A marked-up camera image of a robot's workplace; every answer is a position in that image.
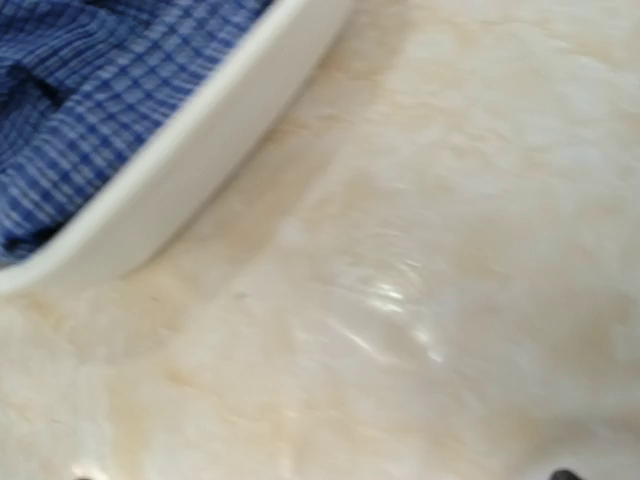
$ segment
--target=white container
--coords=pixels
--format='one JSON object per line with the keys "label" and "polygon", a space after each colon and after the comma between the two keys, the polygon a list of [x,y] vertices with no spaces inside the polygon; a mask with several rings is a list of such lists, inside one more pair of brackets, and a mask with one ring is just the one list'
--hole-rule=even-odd
{"label": "white container", "polygon": [[0,294],[140,266],[218,189],[309,77],[354,0],[276,0],[212,77]]}

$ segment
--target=blue plaid cloth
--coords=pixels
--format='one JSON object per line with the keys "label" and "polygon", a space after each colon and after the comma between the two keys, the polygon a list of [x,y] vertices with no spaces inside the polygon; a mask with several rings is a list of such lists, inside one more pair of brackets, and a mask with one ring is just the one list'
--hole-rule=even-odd
{"label": "blue plaid cloth", "polygon": [[46,243],[271,0],[0,0],[0,261]]}

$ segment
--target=floor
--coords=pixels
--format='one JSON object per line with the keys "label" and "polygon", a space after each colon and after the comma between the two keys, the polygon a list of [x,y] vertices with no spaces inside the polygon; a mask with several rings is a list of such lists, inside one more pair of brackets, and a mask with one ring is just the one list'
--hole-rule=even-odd
{"label": "floor", "polygon": [[639,43],[636,0],[360,0],[165,255],[0,301],[0,477],[635,478]]}

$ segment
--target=white plastic tub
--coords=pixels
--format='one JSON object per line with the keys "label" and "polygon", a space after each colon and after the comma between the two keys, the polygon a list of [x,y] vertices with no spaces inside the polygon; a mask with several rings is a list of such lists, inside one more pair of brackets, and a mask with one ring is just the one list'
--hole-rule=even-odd
{"label": "white plastic tub", "polygon": [[251,151],[304,84],[354,0],[276,0],[224,64],[0,294],[85,286],[140,266]]}

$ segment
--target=marble surface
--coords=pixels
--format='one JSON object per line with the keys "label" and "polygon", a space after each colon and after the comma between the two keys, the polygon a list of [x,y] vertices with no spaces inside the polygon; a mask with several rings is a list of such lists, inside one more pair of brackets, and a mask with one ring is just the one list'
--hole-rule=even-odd
{"label": "marble surface", "polygon": [[0,300],[0,477],[634,478],[639,5],[360,0],[161,258]]}

